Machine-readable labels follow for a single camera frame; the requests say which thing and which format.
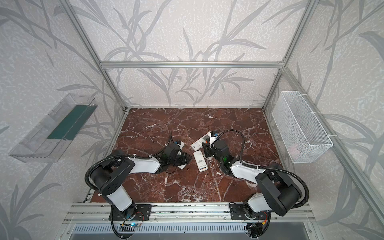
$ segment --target white wire mesh basket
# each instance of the white wire mesh basket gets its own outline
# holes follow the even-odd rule
[[[298,91],[281,92],[272,116],[293,163],[314,162],[333,146],[329,135]]]

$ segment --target wallpaper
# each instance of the wallpaper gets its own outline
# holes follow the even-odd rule
[[[271,133],[285,169],[298,174],[310,190],[309,204],[326,240],[384,239],[384,229],[374,216],[343,166],[326,151],[313,163],[293,164],[271,115],[281,91],[292,91],[283,76],[266,107]]]
[[[109,75],[127,106],[260,108],[274,68],[116,68]]]
[[[83,176],[123,111],[57,1],[0,1],[0,238],[54,239]],[[8,154],[68,93],[94,96],[93,115],[57,163]]]
[[[281,61],[307,0],[71,0],[102,61]]]
[[[384,197],[384,1],[319,5],[289,69]]]

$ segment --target red marble table top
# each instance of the red marble table top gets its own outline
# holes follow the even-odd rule
[[[169,167],[169,173],[130,174],[123,183],[124,188],[135,202],[244,201],[258,192],[257,185],[224,175],[215,159],[206,160],[208,170],[199,172],[190,147],[208,131],[231,128],[240,130],[246,138],[243,160],[259,165],[280,164],[260,108],[131,109],[115,149],[148,156],[164,147],[172,131],[173,140],[184,142],[183,151],[191,155],[192,160],[182,170]],[[240,135],[228,132],[221,139],[227,141],[232,155],[238,156]],[[91,201],[105,202],[97,194]]]

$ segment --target black mounting plate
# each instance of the black mounting plate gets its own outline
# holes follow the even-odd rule
[[[245,216],[244,204],[231,203],[231,204],[229,204],[229,209],[231,212],[231,219],[232,220],[249,220],[249,218],[247,218]],[[257,214],[257,216],[256,216],[255,220],[265,220],[265,218],[266,218],[265,213],[259,212],[256,214]]]
[[[151,214],[151,204],[136,204],[137,210],[135,210],[136,215],[131,221],[148,221],[149,215]],[[120,212],[117,207],[113,208],[113,220],[114,221],[124,221],[126,215],[124,212]]]

